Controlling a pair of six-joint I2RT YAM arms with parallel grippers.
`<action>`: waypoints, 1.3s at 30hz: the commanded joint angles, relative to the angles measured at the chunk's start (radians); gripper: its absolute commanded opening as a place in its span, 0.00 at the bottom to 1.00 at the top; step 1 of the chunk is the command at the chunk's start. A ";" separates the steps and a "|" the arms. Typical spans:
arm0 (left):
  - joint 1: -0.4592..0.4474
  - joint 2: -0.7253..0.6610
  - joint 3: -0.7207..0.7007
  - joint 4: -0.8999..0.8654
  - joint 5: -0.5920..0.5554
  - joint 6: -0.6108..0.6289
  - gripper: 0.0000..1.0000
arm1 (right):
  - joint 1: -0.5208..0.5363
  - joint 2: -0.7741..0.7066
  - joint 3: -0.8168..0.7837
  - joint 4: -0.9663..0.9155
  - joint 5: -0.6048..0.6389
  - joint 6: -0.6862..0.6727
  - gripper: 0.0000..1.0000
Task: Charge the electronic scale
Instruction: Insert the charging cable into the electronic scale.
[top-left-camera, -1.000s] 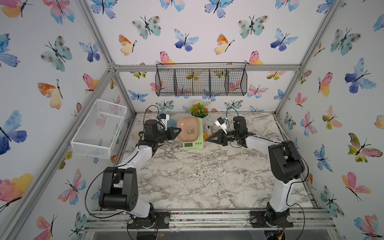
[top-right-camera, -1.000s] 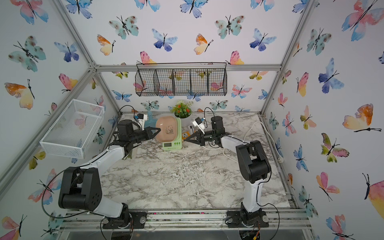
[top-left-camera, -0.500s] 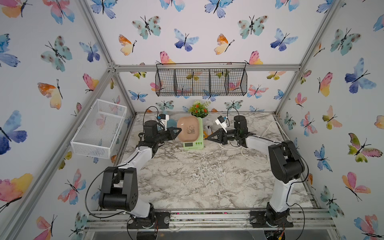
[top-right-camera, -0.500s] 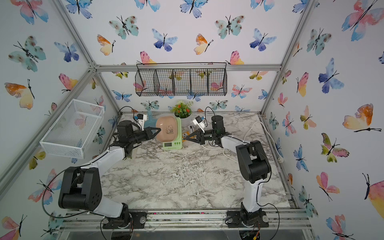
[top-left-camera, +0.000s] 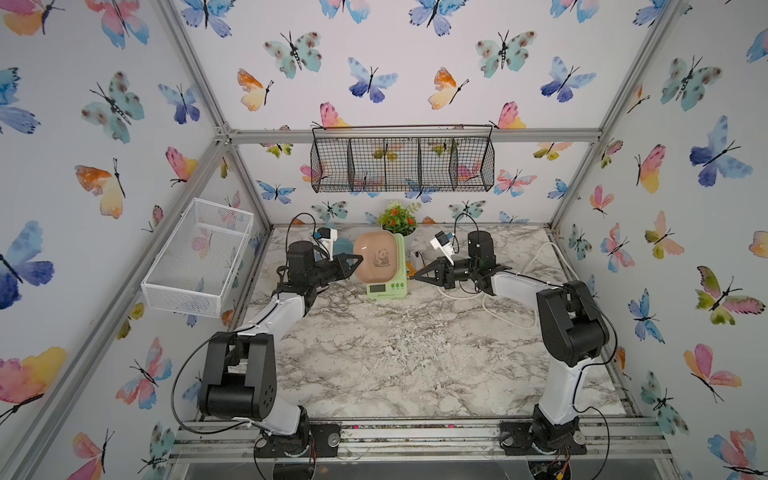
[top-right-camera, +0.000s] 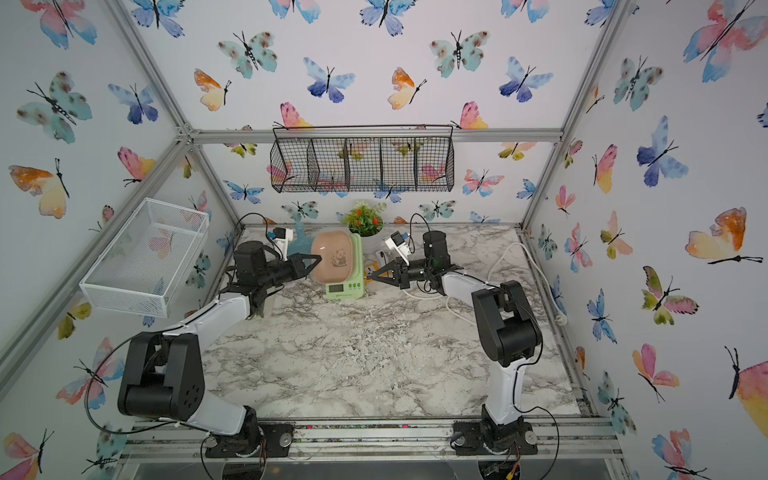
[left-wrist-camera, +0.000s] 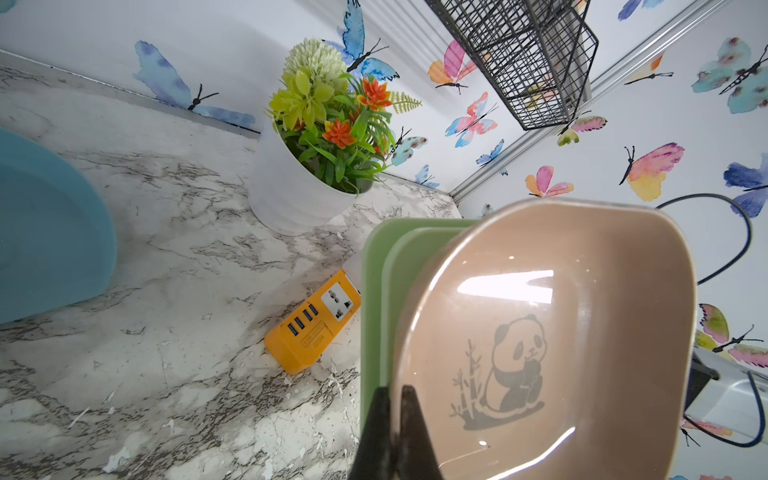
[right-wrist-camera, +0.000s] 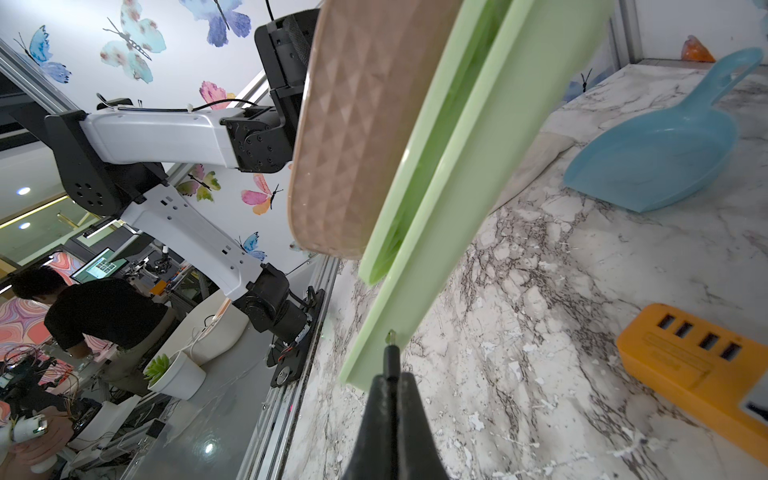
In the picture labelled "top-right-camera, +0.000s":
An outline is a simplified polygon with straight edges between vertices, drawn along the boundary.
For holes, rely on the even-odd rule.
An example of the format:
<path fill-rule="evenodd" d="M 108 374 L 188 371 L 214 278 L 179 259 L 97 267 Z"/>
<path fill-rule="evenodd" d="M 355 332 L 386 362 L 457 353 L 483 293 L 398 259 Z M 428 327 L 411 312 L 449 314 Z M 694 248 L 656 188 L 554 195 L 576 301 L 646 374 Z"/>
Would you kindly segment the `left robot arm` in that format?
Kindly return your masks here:
<path fill-rule="evenodd" d="M 232 278 L 220 299 L 163 331 L 142 332 L 128 344 L 117 407 L 125 416 L 178 422 L 209 433 L 214 458 L 264 457 L 267 435 L 255 410 L 226 401 L 205 385 L 202 355 L 235 324 L 263 309 L 270 294 L 318 267 L 316 254 L 282 257 L 260 241 L 240 244 Z"/>

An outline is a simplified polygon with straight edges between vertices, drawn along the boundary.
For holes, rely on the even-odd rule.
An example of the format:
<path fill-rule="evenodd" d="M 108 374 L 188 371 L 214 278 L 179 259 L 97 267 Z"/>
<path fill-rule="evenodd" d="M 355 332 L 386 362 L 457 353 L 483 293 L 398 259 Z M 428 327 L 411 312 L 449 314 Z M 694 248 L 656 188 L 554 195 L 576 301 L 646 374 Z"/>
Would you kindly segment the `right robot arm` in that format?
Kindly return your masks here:
<path fill-rule="evenodd" d="M 459 456 L 537 454 L 537 437 L 519 400 L 525 371 L 536 363 L 543 335 L 523 286 L 516 280 L 482 280 L 454 264 L 442 231 L 429 230 L 422 240 L 424 257 L 411 260 L 405 236 L 390 235 L 385 245 L 397 257 L 367 278 L 402 290 L 424 281 L 443 297 L 473 310 L 478 339 L 492 362 L 489 390 L 478 421 L 453 424 L 450 447 Z"/>

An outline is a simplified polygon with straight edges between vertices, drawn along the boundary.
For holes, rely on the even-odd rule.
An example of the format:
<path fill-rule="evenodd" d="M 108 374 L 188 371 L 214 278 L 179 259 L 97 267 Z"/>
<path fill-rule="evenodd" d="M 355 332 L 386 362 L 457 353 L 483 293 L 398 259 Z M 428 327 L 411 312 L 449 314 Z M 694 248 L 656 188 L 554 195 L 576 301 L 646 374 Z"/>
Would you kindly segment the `green electronic scale pink tray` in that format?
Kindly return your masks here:
<path fill-rule="evenodd" d="M 325 287 L 328 300 L 358 299 L 365 293 L 362 240 L 347 230 L 325 231 L 312 243 L 311 253 L 321 262 L 311 279 Z"/>

